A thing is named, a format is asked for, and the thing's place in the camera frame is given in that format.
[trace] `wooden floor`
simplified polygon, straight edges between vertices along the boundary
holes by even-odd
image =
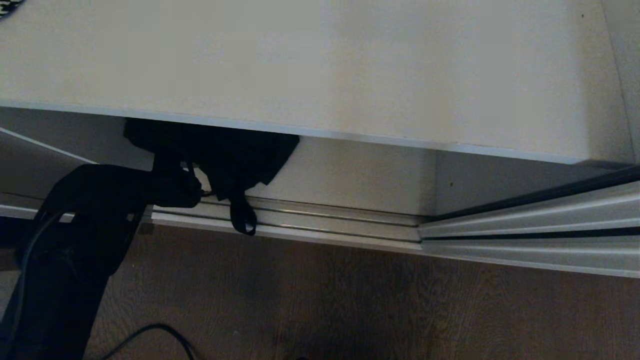
[[[139,236],[86,358],[174,326],[201,359],[640,359],[640,281],[171,227]],[[114,359],[186,359],[148,332]]]

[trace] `black strap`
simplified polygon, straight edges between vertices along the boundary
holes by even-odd
[[[255,216],[253,208],[244,197],[244,190],[237,188],[229,195],[229,201],[231,202],[231,224],[234,229],[245,235],[255,235],[255,228],[258,224],[258,218]],[[252,228],[247,231],[247,224]]]

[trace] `black cable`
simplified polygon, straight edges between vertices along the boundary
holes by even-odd
[[[15,308],[15,315],[13,317],[13,326],[11,328],[11,334],[9,335],[9,339],[4,346],[4,351],[2,355],[3,360],[6,360],[8,358],[9,353],[11,352],[11,349],[13,347],[13,342],[15,341],[15,336],[18,334],[18,328],[20,327],[20,319],[22,318],[22,308],[24,307],[25,292],[26,292],[27,269],[29,266],[29,259],[31,259],[31,253],[35,248],[36,243],[38,243],[38,239],[40,239],[40,236],[42,235],[42,233],[44,233],[44,231],[51,224],[59,220],[63,214],[64,214],[64,211],[55,213],[51,215],[49,218],[45,218],[43,214],[41,218],[45,220],[40,221],[40,225],[38,226],[36,231],[33,233],[33,236],[29,240],[26,250],[22,255],[22,264],[20,267],[20,281],[18,283],[18,286],[20,286],[20,288],[18,289],[18,301],[17,301],[18,304],[17,304],[17,307]]]
[[[189,344],[189,341],[186,338],[184,338],[184,336],[182,336],[179,332],[177,332],[173,327],[170,327],[169,325],[165,325],[163,323],[155,323],[153,325],[148,325],[148,326],[145,326],[142,329],[134,332],[133,334],[129,335],[129,337],[125,341],[121,342],[121,344],[118,345],[118,347],[113,349],[110,353],[106,354],[104,357],[101,357],[100,360],[109,359],[110,357],[112,357],[115,354],[117,354],[118,351],[122,350],[122,348],[127,346],[127,344],[131,342],[131,340],[135,339],[140,334],[143,334],[144,332],[147,332],[147,331],[153,330],[153,329],[163,330],[163,331],[166,331],[169,334],[171,334],[176,340],[178,340],[180,345],[182,345],[182,347],[184,349],[184,352],[186,352],[187,356],[189,357],[189,360],[193,360],[193,354],[191,353],[191,350],[189,349],[191,347],[191,344]]]

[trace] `black bag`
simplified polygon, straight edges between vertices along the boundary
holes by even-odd
[[[231,202],[234,229],[247,235],[255,234],[257,218],[244,191],[269,184],[300,142],[297,135],[144,119],[127,119],[124,136],[142,149],[200,165],[211,193]]]

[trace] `white desk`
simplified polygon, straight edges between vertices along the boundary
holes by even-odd
[[[599,0],[28,0],[0,106],[632,163]]]

